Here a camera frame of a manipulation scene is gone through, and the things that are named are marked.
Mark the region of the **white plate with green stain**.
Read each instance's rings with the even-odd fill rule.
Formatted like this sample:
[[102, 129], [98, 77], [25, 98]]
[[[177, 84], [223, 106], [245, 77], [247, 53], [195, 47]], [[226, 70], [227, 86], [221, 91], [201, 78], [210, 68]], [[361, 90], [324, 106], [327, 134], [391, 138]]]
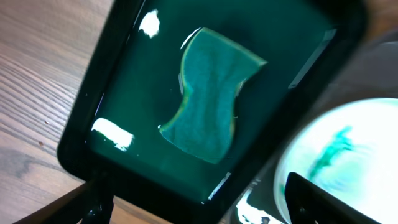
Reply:
[[293, 138], [274, 177], [275, 204], [287, 223], [291, 172], [379, 223], [397, 223], [397, 99], [338, 106]]

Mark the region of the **small black water tray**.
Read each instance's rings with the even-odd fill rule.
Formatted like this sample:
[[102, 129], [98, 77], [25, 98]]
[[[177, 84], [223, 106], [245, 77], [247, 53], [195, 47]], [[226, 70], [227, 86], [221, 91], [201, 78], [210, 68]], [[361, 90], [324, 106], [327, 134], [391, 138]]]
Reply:
[[[57, 149], [61, 166], [172, 223], [217, 223], [271, 163], [368, 23], [363, 1], [115, 1]], [[238, 88], [223, 156], [183, 151], [177, 112], [189, 41], [211, 29], [266, 64]]]

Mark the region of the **large dark serving tray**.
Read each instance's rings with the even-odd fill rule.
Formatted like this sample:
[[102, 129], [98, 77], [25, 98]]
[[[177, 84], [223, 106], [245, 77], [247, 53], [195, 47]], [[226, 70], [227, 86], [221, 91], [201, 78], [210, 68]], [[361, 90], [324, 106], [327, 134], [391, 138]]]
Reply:
[[[360, 49], [320, 95], [294, 137], [317, 117], [338, 106], [369, 98], [397, 99], [397, 32], [392, 31]], [[277, 209], [274, 177], [290, 141], [271, 159], [236, 205], [226, 223], [287, 223]]]

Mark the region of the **green and yellow sponge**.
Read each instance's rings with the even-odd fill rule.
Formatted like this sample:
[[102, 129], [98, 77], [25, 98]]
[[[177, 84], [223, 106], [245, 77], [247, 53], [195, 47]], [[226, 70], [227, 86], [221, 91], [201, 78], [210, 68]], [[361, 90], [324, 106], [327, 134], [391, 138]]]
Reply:
[[239, 43], [201, 28], [183, 53], [182, 102], [171, 120], [159, 127], [162, 137], [191, 156], [219, 163], [233, 142], [236, 97], [244, 82], [266, 64]]

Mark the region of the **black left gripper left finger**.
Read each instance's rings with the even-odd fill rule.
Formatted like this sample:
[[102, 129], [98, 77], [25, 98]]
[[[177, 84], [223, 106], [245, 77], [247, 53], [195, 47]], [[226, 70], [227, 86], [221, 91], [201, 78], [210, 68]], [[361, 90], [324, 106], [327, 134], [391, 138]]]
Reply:
[[113, 198], [109, 184], [94, 179], [15, 224], [108, 224], [114, 208]]

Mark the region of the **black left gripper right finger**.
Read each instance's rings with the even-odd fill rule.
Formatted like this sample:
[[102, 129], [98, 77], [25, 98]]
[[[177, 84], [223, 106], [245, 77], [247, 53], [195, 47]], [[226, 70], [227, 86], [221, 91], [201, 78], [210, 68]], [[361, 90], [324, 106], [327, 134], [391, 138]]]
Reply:
[[285, 200], [291, 224], [378, 224], [295, 172], [288, 175]]

